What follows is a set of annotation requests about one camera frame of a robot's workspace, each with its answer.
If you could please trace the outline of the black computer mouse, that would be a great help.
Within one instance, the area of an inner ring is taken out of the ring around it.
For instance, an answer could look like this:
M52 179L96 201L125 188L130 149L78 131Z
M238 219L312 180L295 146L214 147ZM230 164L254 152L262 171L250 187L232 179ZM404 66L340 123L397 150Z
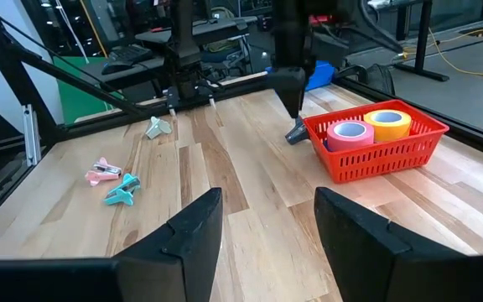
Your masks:
M127 68L127 65L125 65L122 62L109 62L105 63L104 66L102 67L101 73L105 75L109 75L112 73L119 72L121 70L125 70Z

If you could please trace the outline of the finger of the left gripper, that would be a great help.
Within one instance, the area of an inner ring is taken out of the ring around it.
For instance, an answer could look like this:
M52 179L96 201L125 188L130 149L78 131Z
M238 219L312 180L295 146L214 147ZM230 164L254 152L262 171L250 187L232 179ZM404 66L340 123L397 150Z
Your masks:
M275 90L291 118L297 118L304 100L305 72L301 67L280 67L267 75L267 85Z

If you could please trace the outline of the green panel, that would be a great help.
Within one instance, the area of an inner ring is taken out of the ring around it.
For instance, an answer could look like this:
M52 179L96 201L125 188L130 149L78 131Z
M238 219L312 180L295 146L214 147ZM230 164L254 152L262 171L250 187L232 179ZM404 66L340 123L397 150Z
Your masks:
M101 63L105 58L102 57L88 57L90 64L86 63L83 57L63 56L63 59L69 61L72 65L84 70L85 67L91 64ZM53 57L53 64L62 70L71 73L73 76L84 76L76 68L71 67L60 58ZM100 99L97 99L83 91L80 91L73 86L70 86L63 81L57 80L60 90L60 100L63 110L65 124L72 124L80 117L89 116L95 113L105 112L115 109L113 106L106 104Z

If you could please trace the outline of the black keyboard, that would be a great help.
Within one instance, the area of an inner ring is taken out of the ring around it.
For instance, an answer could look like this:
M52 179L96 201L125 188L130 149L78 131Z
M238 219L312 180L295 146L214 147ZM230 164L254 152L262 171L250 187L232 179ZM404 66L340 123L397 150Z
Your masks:
M130 44L113 50L108 55L108 62L126 62L131 65L141 63L145 60L151 60L155 57L152 50L139 46L137 44Z

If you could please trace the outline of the pink tape roll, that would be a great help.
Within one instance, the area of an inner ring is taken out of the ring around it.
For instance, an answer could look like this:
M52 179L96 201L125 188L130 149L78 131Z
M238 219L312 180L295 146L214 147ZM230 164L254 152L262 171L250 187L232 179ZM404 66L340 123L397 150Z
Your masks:
M363 121L340 121L331 124L327 130L329 151L344 151L374 144L375 131L372 125Z

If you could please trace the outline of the red plastic basket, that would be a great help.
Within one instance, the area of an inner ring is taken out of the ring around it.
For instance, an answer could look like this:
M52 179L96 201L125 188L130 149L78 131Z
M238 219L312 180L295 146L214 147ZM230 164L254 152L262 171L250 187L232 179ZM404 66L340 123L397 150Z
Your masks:
M363 121L376 110L406 112L411 118L409 135L394 141L332 152L327 147L327 128L340 121ZM307 117L304 125L315 152L335 183L345 183L379 174L425 165L449 127L401 100L389 100L337 112Z

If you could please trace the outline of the blue plastic basket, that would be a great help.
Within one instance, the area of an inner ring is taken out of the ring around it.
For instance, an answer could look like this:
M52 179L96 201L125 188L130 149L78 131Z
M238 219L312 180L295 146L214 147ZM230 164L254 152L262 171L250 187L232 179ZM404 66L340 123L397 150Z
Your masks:
M309 82L305 88L306 91L329 85L334 77L335 67L325 60L317 60L314 74L309 78Z

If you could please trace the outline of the yellow tape roll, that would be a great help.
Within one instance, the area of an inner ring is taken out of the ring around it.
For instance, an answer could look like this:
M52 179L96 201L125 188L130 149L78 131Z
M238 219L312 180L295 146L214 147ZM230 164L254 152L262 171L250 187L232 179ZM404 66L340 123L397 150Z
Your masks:
M374 141L383 143L409 135L412 118L397 110L376 110L363 116L364 122L374 128Z

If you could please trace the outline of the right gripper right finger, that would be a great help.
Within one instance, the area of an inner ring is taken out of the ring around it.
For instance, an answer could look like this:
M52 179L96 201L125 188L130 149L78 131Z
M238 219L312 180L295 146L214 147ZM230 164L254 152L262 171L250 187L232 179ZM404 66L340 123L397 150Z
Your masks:
M450 302L449 265L466 255L326 187L314 193L319 239L344 302Z

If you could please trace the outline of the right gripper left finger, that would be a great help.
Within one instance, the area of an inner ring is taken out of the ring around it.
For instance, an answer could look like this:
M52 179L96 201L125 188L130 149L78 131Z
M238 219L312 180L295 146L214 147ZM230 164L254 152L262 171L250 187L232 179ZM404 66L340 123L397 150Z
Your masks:
M121 302L209 302L222 219L222 190L214 187L116 254Z

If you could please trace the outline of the silver upright bracket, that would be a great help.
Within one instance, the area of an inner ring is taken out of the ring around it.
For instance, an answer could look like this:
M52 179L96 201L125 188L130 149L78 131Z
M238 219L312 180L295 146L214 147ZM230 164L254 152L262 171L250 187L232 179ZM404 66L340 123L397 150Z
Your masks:
M27 166L35 166L42 158L38 118L31 104L22 106L22 109Z

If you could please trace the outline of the pink staple remover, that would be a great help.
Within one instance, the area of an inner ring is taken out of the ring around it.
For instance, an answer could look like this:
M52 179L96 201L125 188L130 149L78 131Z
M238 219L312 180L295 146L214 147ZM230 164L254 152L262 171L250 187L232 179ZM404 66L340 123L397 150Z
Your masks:
M85 174L85 179L91 186L96 186L102 181L118 180L122 175L122 169L111 165L107 162L106 158L100 157L95 162L91 169Z

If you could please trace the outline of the black desk leg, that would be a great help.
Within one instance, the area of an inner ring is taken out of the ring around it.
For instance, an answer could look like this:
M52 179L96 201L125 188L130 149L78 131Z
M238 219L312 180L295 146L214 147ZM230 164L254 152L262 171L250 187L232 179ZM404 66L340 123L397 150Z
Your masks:
M418 28L417 48L414 50L414 65L395 63L392 66L416 76L422 76L440 82L448 81L448 76L424 69L433 0L404 0L399 2L397 5L396 38L398 40L405 40L409 29L412 6L418 3L421 3L422 7Z

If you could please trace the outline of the dark grey desk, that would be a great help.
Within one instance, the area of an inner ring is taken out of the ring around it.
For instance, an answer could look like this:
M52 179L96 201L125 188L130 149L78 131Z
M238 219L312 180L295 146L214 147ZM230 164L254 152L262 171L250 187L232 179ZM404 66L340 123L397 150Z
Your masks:
M193 27L194 41L198 45L204 45L248 34L249 27L256 22L257 17L254 16L223 18L218 19L216 22L204 22ZM170 30L158 32L148 31L135 36L137 40L155 44L165 44L170 38Z
M100 81L105 82L109 87L101 85L97 80L93 80L88 75L84 74L80 78L94 86L100 87L105 91L115 91L127 88L129 86L135 86L147 81L160 79L164 72L164 57L154 52L155 57L151 60L145 60L141 63L129 64L125 70L121 70L109 75L103 75L101 73L102 67L108 62L108 57L101 63L91 64L85 67L84 71L92 74Z

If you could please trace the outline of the cream staple remover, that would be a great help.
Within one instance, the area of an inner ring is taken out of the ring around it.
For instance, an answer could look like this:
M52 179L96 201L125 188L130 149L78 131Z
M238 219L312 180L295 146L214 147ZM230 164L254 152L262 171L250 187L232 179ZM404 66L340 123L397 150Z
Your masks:
M150 127L145 131L145 135L149 139L154 139L157 136L162 134L171 134L171 133L172 133L172 128L170 126L170 123L157 117L150 118Z

